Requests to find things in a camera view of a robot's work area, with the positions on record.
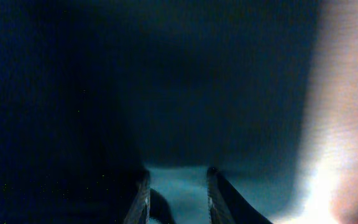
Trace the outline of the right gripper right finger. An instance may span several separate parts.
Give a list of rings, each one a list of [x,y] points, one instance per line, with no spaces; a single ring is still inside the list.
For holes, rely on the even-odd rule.
[[[217,170],[207,171],[210,224],[272,224]]]

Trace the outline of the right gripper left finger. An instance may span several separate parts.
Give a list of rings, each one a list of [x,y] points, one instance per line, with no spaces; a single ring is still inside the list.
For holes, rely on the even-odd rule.
[[[146,172],[136,183],[137,193],[126,214],[123,224],[149,224],[150,218],[150,173]]]

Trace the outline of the black t-shirt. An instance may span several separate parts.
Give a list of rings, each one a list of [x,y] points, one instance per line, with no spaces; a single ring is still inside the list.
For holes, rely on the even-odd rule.
[[[321,1],[0,0],[0,223],[207,223],[215,166],[263,215],[296,178]]]

